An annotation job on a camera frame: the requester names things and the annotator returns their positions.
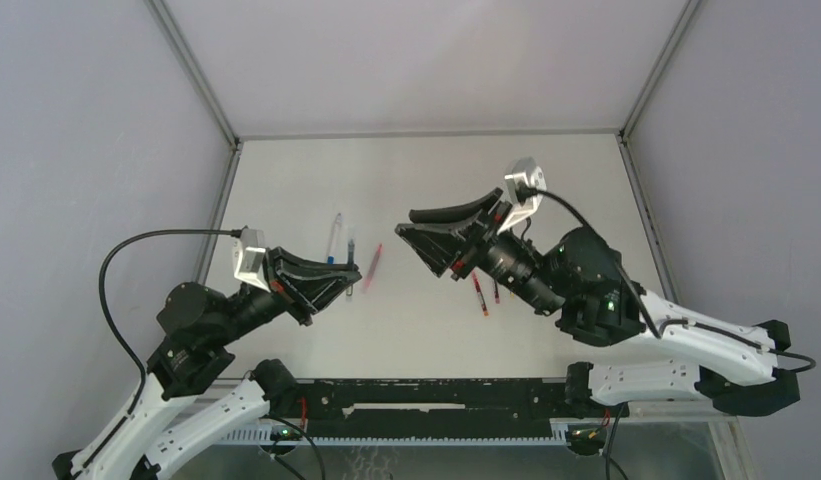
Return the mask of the pink gel pen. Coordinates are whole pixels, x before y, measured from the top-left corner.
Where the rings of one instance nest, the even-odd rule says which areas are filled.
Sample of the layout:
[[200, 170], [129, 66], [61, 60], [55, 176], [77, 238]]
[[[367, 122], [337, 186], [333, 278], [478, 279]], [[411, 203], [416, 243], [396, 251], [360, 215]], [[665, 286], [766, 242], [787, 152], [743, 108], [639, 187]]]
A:
[[366, 275], [364, 276], [364, 279], [363, 279], [363, 287], [362, 287], [363, 293], [367, 293], [369, 291], [369, 289], [371, 288], [371, 284], [373, 282], [374, 276], [375, 276], [376, 271], [377, 271], [377, 266], [378, 266], [379, 260], [381, 258], [381, 255], [382, 255], [382, 251], [383, 251], [383, 244], [379, 243], [378, 246], [376, 247], [375, 251], [374, 251], [374, 254], [373, 254], [373, 257], [372, 257], [371, 262], [369, 264], [369, 267], [367, 269]]

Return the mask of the dark red gel pen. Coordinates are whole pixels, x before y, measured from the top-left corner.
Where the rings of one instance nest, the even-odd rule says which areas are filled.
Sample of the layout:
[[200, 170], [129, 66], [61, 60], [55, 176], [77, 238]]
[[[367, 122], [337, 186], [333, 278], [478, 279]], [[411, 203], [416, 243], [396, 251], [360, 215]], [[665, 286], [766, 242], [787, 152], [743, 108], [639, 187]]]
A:
[[488, 310], [488, 307], [487, 307], [487, 304], [486, 304], [486, 301], [485, 301], [485, 297], [484, 297], [484, 294], [483, 294], [483, 291], [482, 291], [482, 288], [481, 288], [481, 284], [480, 284], [480, 280], [477, 276], [477, 273], [475, 271], [473, 271], [471, 273], [470, 277], [471, 277], [473, 287], [474, 287], [475, 292], [476, 292], [476, 296], [477, 296], [481, 311], [482, 311], [484, 317], [488, 317], [489, 316], [489, 310]]

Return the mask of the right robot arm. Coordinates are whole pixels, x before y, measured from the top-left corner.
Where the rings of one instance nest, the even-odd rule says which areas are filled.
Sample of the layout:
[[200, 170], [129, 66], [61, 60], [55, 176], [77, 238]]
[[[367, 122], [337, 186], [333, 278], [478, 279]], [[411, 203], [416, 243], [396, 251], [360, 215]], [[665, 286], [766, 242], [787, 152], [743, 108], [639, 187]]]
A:
[[396, 234], [436, 276], [482, 271], [558, 329], [592, 347], [632, 345], [665, 362], [571, 364], [565, 406], [578, 416], [631, 401], [707, 400], [723, 413], [764, 417], [800, 400], [788, 326], [739, 326], [689, 310], [633, 281], [621, 255], [585, 219], [549, 251], [505, 223], [514, 206], [495, 189], [474, 202], [413, 210]]

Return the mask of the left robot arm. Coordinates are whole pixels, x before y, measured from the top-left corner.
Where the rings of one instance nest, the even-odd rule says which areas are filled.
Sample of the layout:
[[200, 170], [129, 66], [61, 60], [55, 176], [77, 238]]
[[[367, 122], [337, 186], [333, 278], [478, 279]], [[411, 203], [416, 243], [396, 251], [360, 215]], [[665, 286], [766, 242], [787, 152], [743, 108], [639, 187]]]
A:
[[232, 266], [240, 287], [230, 296], [195, 282], [169, 293], [157, 315], [165, 337], [132, 398], [88, 446], [56, 456], [57, 478], [168, 479], [239, 426], [296, 409], [296, 379], [280, 360], [266, 359], [224, 398], [173, 422], [232, 364], [227, 345], [285, 314], [309, 326], [362, 278], [354, 263], [305, 260], [244, 240], [234, 244]]

